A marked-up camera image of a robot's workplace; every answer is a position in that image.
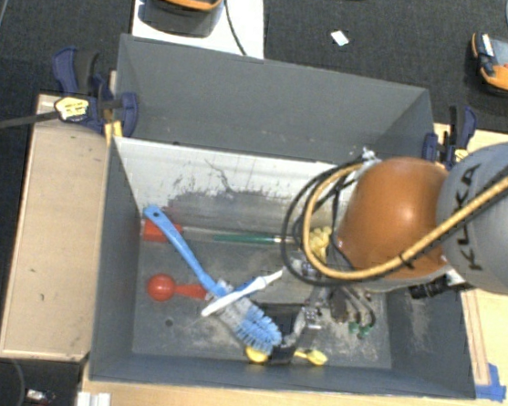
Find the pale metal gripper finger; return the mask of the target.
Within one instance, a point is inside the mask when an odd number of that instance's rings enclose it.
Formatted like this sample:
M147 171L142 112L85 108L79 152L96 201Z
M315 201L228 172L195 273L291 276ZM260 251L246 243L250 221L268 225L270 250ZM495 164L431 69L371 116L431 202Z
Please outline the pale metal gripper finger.
M284 336L283 346L294 347L301 340L306 327L306 309L302 307L292 322L292 330Z
M311 345L316 339L316 335L322 330L322 318L317 309L306 309L304 311L305 325L302 328L301 344Z

